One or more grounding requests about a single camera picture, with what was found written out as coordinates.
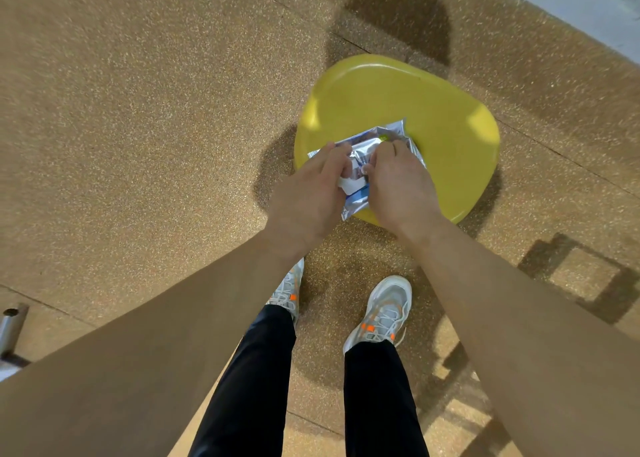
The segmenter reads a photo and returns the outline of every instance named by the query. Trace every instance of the hand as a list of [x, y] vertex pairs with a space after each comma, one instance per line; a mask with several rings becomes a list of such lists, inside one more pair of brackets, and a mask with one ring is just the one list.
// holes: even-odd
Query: hand
[[369, 176], [369, 206], [401, 241], [419, 243], [443, 219], [429, 172], [401, 140], [380, 144], [364, 172]]
[[295, 174], [280, 181], [269, 203], [264, 234], [298, 261], [340, 221], [345, 194], [338, 178], [351, 175], [351, 146], [330, 142]]

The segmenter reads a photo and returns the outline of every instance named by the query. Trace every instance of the forearm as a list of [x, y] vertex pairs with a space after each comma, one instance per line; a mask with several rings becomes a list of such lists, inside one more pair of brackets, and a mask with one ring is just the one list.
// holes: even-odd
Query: forearm
[[640, 346], [446, 220], [412, 249], [525, 455], [639, 455]]
[[167, 455], [298, 255], [261, 232], [9, 378], [3, 454]]

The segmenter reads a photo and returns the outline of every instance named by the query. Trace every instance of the left hand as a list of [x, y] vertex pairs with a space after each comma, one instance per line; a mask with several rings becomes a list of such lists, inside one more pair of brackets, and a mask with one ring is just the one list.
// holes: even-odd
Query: left hand
[[346, 196], [337, 183], [351, 175], [350, 153], [348, 144], [330, 142], [273, 190], [264, 234], [292, 259], [318, 246], [340, 221]]

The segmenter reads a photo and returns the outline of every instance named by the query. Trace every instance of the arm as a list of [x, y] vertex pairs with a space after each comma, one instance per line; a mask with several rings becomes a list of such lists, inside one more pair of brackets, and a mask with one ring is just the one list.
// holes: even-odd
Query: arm
[[287, 271], [340, 220], [348, 146], [280, 183], [264, 230], [0, 384], [2, 455], [164, 456]]
[[419, 261], [521, 452], [640, 455], [640, 344], [446, 220], [404, 144], [372, 163], [372, 209]]

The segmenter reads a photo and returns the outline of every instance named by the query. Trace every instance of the silver foil wrapper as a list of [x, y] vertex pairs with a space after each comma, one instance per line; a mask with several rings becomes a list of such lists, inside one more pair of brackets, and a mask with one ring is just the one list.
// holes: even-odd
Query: silver foil wrapper
[[[371, 159], [373, 152], [381, 142], [385, 140], [394, 141], [402, 140], [406, 142], [409, 150], [415, 154], [418, 160], [423, 166], [424, 159], [413, 140], [406, 136], [404, 133], [404, 121], [392, 122], [385, 126], [373, 127], [372, 129], [365, 130], [357, 135], [340, 140], [336, 142], [336, 146], [341, 144], [350, 144], [352, 151], [351, 163], [353, 165], [353, 173], [349, 179], [340, 179], [339, 186], [344, 189], [347, 194], [347, 199], [344, 202], [344, 208], [342, 208], [342, 219], [346, 220], [351, 215], [357, 213], [359, 210], [363, 210], [369, 205], [369, 181], [362, 172], [362, 167], [367, 164]], [[315, 156], [318, 151], [311, 151], [307, 155], [309, 158]]]

